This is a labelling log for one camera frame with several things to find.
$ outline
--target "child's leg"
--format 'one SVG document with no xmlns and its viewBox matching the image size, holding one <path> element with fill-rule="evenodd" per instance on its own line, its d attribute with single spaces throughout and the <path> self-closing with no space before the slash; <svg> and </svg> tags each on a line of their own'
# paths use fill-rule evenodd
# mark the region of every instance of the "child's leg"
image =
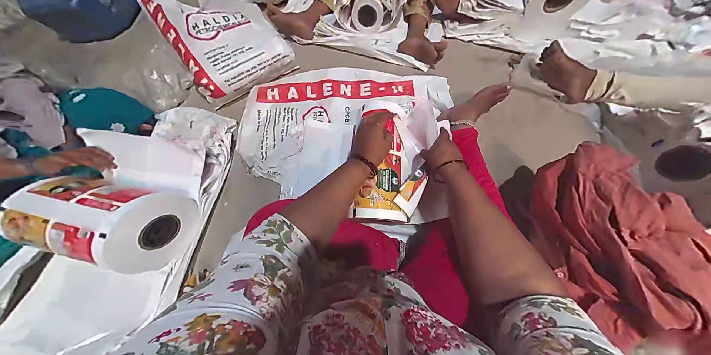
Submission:
<svg viewBox="0 0 711 355">
<path fill-rule="evenodd" d="M 404 5 L 407 37 L 400 42 L 398 52 L 408 54 L 426 64 L 435 64 L 442 58 L 447 42 L 433 43 L 425 37 L 433 9 L 432 0 L 407 0 Z"/>
<path fill-rule="evenodd" d="M 321 16 L 333 12 L 336 0 L 315 0 L 311 6 L 300 13 L 283 13 L 274 5 L 267 5 L 267 15 L 277 30 L 284 35 L 311 40 L 314 27 Z"/>
</svg>

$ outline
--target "bangle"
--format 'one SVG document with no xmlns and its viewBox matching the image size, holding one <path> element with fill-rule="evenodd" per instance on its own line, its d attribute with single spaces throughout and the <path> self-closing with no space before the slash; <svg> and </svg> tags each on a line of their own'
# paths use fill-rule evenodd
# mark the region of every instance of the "bangle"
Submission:
<svg viewBox="0 0 711 355">
<path fill-rule="evenodd" d="M 449 122 L 449 126 L 469 126 L 474 127 L 474 122 L 471 120 L 457 120 L 456 122 Z"/>
<path fill-rule="evenodd" d="M 436 169 L 434 169 L 434 172 L 432 173 L 432 178 L 433 178 L 436 182 L 442 183 L 442 184 L 445 183 L 444 181 L 437 179 L 437 172 L 439 172 L 440 169 L 442 169 L 442 166 L 449 165 L 450 163 L 462 163 L 462 164 L 464 165 L 464 167 L 466 167 L 467 170 L 469 170 L 469 165 L 468 165 L 467 162 L 465 162 L 464 160 L 461 160 L 461 159 L 448 160 L 448 161 L 444 162 L 443 164 L 439 165 Z"/>
<path fill-rule="evenodd" d="M 366 158 L 362 155 L 358 155 L 357 153 L 351 153 L 351 155 L 349 155 L 348 158 L 360 160 L 361 162 L 363 162 L 368 167 L 368 169 L 370 169 L 370 178 L 373 178 L 378 175 L 378 168 L 375 167 L 373 162 L 368 160 L 368 158 Z"/>
</svg>

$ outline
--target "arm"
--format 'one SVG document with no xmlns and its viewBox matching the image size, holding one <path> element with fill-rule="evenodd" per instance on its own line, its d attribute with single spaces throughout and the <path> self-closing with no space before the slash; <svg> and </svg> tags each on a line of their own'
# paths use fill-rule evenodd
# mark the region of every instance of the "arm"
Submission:
<svg viewBox="0 0 711 355">
<path fill-rule="evenodd" d="M 462 159 L 445 130 L 422 153 L 431 168 Z M 438 170 L 446 184 L 464 280 L 482 305 L 497 305 L 523 296 L 566 296 L 565 288 L 531 244 L 494 205 L 462 163 Z"/>
<path fill-rule="evenodd" d="M 392 117 L 389 112 L 366 117 L 355 133 L 353 152 L 379 165 L 392 146 L 393 138 L 385 129 L 386 122 Z M 349 159 L 290 203 L 281 214 L 307 236 L 317 251 L 323 250 L 370 173 L 363 162 Z"/>
<path fill-rule="evenodd" d="M 0 159 L 0 180 L 27 176 L 52 176 L 64 168 L 79 165 L 98 171 L 116 168 L 114 157 L 104 150 L 79 148 L 37 159 Z"/>
</svg>

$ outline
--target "pink cloth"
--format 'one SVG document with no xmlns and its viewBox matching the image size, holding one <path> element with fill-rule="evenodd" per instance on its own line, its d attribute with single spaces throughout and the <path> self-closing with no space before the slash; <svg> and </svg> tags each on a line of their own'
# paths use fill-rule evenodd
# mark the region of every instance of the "pink cloth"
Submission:
<svg viewBox="0 0 711 355">
<path fill-rule="evenodd" d="M 486 168 L 486 162 L 477 142 L 475 129 L 460 129 L 452 132 L 452 141 L 457 144 L 461 155 L 469 165 L 469 173 L 485 190 L 493 203 L 509 219 L 496 182 Z M 264 206 L 247 222 L 247 235 L 269 216 L 279 213 L 293 200 L 279 200 Z M 408 253 L 407 263 L 400 271 L 412 280 L 413 287 L 431 309 L 453 324 L 472 332 L 473 322 L 481 321 L 476 311 L 469 309 L 469 298 L 461 280 L 457 260 L 457 248 L 448 219 L 427 223 L 429 230 L 424 243 Z M 326 251 L 328 258 L 340 257 L 349 268 L 370 265 L 380 271 L 397 269 L 400 259 L 400 242 L 382 232 L 351 219 L 344 219 L 333 235 Z"/>
</svg>

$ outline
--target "red fabric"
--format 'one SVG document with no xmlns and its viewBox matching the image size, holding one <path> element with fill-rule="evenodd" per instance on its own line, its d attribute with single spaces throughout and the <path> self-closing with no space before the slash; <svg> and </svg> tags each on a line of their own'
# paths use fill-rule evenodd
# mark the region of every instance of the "red fabric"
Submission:
<svg viewBox="0 0 711 355">
<path fill-rule="evenodd" d="M 247 222 L 244 236 L 246 237 L 269 216 L 281 212 L 293 201 L 295 200 L 278 200 L 259 209 Z M 345 260 L 347 268 L 370 265 L 376 270 L 385 272 L 397 269 L 400 242 L 370 226 L 356 223 L 352 219 L 343 219 L 338 230 L 333 234 L 325 256 Z"/>
<path fill-rule="evenodd" d="M 475 129 L 459 129 L 451 134 L 452 141 L 457 144 L 469 166 L 469 173 L 501 212 L 511 219 L 496 182 L 486 168 L 477 138 L 478 132 Z M 428 223 L 428 227 L 424 243 L 413 250 L 414 256 L 408 254 L 408 262 L 401 271 L 410 278 L 414 288 L 434 312 L 468 332 L 473 332 L 477 330 L 475 324 L 481 320 L 481 315 L 477 309 L 470 309 L 469 306 L 467 290 L 461 279 L 451 221 L 437 220 Z"/>
<path fill-rule="evenodd" d="M 457 144 L 469 165 L 471 175 L 493 203 L 499 206 L 501 212 L 511 219 L 506 213 L 496 182 L 486 168 L 477 138 L 478 132 L 475 129 L 452 132 L 452 141 Z M 269 216 L 279 213 L 292 201 L 279 200 L 264 206 L 247 222 L 244 234 L 249 234 Z M 424 236 L 424 243 L 416 248 L 413 254 L 408 254 L 408 262 L 400 271 L 410 278 L 414 288 L 433 311 L 459 327 L 472 331 L 473 322 L 481 318 L 469 317 L 477 312 L 469 309 L 467 291 L 460 278 L 451 222 L 449 219 L 442 219 L 427 224 L 429 230 Z M 396 239 L 350 219 L 344 219 L 338 226 L 327 252 L 344 255 L 347 266 L 351 268 L 371 265 L 383 271 L 396 269 L 400 256 L 399 242 Z"/>
<path fill-rule="evenodd" d="M 531 213 L 557 241 L 570 294 L 627 352 L 662 329 L 711 328 L 711 236 L 684 198 L 646 193 L 637 160 L 582 143 L 539 169 Z"/>
</svg>

